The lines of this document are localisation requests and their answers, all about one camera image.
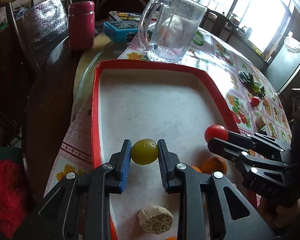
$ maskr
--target green leafy vegetable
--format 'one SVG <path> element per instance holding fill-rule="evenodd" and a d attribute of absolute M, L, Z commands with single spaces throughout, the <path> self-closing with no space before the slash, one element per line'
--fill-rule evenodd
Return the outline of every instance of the green leafy vegetable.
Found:
<path fill-rule="evenodd" d="M 249 86 L 254 94 L 256 94 L 259 98 L 263 98 L 266 95 L 265 87 L 259 82 L 255 82 L 253 79 L 253 75 L 249 72 L 249 74 L 244 71 L 238 72 L 238 77 L 242 83 L 246 83 Z"/>
<path fill-rule="evenodd" d="M 204 44 L 203 35 L 199 30 L 195 32 L 192 42 L 197 46 L 202 46 Z"/>

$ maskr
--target glass mug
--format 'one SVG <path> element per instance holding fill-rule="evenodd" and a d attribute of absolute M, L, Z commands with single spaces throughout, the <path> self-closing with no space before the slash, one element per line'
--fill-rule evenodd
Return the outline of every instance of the glass mug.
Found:
<path fill-rule="evenodd" d="M 159 6 L 160 13 L 148 42 L 148 26 Z M 181 61 L 206 10 L 192 0 L 150 0 L 138 27 L 139 41 L 148 58 L 166 63 Z"/>

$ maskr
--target cherry tomato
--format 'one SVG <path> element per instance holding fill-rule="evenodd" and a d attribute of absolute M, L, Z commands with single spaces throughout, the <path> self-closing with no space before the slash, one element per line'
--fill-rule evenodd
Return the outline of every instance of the cherry tomato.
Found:
<path fill-rule="evenodd" d="M 260 104 L 260 99 L 258 97 L 252 97 L 251 98 L 251 105 L 252 107 L 256 107 Z"/>
<path fill-rule="evenodd" d="M 209 126 L 204 132 L 204 139 L 206 142 L 210 141 L 212 138 L 219 138 L 221 140 L 228 140 L 228 131 L 222 125 L 214 124 Z"/>

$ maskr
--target blue box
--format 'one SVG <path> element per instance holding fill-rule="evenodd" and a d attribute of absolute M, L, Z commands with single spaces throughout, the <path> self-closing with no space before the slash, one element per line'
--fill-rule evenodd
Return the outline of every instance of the blue box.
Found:
<path fill-rule="evenodd" d="M 139 21 L 103 23 L 103 32 L 113 42 L 130 42 L 138 32 Z"/>

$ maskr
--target book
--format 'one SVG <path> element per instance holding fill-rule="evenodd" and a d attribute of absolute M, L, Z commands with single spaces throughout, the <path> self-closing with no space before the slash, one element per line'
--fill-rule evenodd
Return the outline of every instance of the book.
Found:
<path fill-rule="evenodd" d="M 103 23 L 103 32 L 113 42 L 131 42 L 138 32 L 139 22 L 112 21 Z"/>
<path fill-rule="evenodd" d="M 108 13 L 110 18 L 114 21 L 139 21 L 141 14 L 111 11 Z"/>

